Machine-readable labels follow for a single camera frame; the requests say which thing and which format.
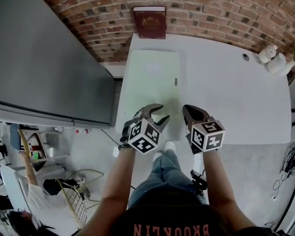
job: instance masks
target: red book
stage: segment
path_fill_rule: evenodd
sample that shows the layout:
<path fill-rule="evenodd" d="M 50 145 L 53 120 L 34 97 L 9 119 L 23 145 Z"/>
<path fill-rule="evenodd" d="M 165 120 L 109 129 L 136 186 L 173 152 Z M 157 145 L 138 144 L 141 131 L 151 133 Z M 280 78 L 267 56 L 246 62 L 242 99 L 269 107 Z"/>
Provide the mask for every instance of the red book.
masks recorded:
<path fill-rule="evenodd" d="M 140 38 L 166 38 L 166 7 L 140 6 L 132 10 Z"/>

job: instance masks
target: light green cutting board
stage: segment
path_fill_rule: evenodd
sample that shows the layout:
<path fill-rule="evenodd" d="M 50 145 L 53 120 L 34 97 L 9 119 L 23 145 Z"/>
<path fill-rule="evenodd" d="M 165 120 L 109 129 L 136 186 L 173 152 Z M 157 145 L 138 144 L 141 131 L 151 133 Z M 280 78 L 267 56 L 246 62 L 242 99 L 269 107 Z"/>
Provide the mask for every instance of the light green cutting board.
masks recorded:
<path fill-rule="evenodd" d="M 148 104 L 163 104 L 152 117 L 158 121 L 166 115 L 179 114 L 179 54 L 150 50 L 131 52 L 125 87 L 127 113 L 134 115 Z"/>

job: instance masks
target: floor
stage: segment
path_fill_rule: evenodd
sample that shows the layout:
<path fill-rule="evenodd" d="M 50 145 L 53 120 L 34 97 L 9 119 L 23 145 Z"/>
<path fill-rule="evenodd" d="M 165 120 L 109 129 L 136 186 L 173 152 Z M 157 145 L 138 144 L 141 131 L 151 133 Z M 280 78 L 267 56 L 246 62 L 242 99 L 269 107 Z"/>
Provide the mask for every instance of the floor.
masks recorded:
<path fill-rule="evenodd" d="M 116 100 L 114 116 L 118 108 L 118 99 L 121 83 L 116 86 Z M 120 134 L 115 132 L 114 127 L 105 129 L 112 139 L 119 142 Z M 104 173 L 104 176 L 90 183 L 88 188 L 92 200 L 99 200 L 101 193 L 116 158 L 113 150 L 116 144 L 102 131 L 93 129 L 87 135 L 80 132 L 76 134 L 73 129 L 65 129 L 54 137 L 57 154 L 70 153 L 69 158 L 62 162 L 70 171 L 81 169 L 93 169 Z M 192 155 L 186 140 L 176 142 L 179 162 L 182 171 L 190 176 L 193 167 L 194 156 Z M 273 185 L 277 179 L 281 179 L 280 168 L 285 158 L 289 144 L 281 145 L 224 145 L 221 152 L 221 160 L 234 189 L 236 200 L 242 211 L 258 226 L 274 227 L 286 208 L 295 186 L 295 176 L 288 178 L 277 191 Z M 10 160 L 13 166 L 21 163 L 17 151 L 8 146 Z M 137 153 L 132 178 L 132 186 L 138 186 L 144 181 L 152 167 L 154 152 L 147 155 Z M 100 176 L 100 174 L 82 171 L 87 182 Z M 97 202 L 87 202 L 87 207 Z M 88 209 L 88 217 L 91 217 L 96 206 Z"/>

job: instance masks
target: brick wall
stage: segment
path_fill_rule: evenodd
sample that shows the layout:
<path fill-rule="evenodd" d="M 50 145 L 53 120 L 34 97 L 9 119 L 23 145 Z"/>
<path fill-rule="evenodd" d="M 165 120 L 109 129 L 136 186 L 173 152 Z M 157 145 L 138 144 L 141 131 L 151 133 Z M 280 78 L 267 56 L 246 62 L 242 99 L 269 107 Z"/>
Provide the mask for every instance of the brick wall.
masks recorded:
<path fill-rule="evenodd" d="M 295 40 L 295 0 L 45 0 L 98 61 L 125 61 L 135 31 L 131 8 L 164 5 L 167 33 L 284 54 Z"/>

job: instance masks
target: gray refrigerator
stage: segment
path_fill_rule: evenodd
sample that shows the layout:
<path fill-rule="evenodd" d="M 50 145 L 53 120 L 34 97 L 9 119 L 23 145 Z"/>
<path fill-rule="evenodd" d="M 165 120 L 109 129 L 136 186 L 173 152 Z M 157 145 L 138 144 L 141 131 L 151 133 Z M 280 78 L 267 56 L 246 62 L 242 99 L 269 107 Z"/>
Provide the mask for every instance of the gray refrigerator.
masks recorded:
<path fill-rule="evenodd" d="M 43 0 L 0 0 L 0 120 L 109 126 L 114 87 Z"/>

